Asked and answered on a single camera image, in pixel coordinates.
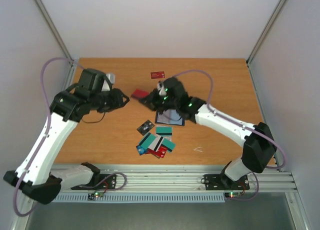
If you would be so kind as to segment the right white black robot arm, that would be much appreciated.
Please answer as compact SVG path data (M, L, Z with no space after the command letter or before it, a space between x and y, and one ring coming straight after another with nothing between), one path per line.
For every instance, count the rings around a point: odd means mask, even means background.
M242 155L220 173L220 183L226 190L249 173L262 173L277 150L267 124L254 125L217 110L205 100L188 95L175 77L159 81L139 102L160 113L175 110L184 120L213 129L242 147Z

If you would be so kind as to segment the navy blue card holder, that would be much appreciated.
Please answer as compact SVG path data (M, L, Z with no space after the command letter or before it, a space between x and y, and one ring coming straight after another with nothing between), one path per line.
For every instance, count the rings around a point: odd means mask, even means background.
M185 120L178 114L176 110L169 109L163 113L157 111L155 114L155 123L172 126L184 126Z

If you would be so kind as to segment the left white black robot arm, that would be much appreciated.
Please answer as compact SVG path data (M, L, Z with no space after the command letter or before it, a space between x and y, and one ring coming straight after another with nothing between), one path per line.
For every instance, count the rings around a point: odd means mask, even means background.
M64 142L83 116L90 111L105 114L129 102L128 96L113 87L115 81L113 73L84 69L77 83L54 97L36 143L23 163L16 170L7 171L3 180L43 205L52 202L62 190L96 189L101 183L101 171L88 162L62 171L51 169Z

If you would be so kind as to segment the blue card with chip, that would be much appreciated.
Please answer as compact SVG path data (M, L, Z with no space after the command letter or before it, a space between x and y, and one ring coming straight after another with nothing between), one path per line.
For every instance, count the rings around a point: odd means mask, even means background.
M137 145L136 150L140 156L142 156L148 152L148 148L144 148L141 145Z

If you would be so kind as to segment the red card black stripe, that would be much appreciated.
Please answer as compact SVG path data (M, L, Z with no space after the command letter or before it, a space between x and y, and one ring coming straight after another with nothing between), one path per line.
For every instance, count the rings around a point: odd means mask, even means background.
M147 97L149 95L149 93L147 91L141 90L141 89L136 89L132 94L131 94L131 98L136 99L136 100L140 100L143 99L145 97Z

